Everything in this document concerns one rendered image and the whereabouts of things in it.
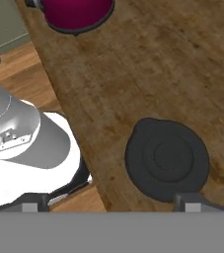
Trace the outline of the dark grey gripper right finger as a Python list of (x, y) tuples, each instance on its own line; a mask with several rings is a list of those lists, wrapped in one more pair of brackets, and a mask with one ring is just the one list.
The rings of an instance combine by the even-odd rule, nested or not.
[(224, 211), (224, 206), (212, 203), (199, 193), (180, 193), (175, 197), (174, 211), (215, 212)]

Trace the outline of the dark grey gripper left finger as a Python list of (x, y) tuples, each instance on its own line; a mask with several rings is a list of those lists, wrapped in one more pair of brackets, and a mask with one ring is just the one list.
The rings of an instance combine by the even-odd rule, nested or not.
[(0, 206), (2, 212), (44, 212), (49, 211), (49, 195), (45, 193), (25, 193), (12, 203)]

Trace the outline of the magenta blender jug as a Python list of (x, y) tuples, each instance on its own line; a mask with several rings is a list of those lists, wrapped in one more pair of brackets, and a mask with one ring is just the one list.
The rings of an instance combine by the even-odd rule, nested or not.
[(43, 12), (54, 30), (77, 36), (104, 23), (112, 14), (114, 0), (24, 0), (29, 8)]

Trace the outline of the olive green cupboard front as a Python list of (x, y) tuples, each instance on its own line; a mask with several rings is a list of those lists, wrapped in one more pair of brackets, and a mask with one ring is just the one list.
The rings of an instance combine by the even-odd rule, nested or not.
[(14, 0), (0, 0), (0, 54), (31, 40)]

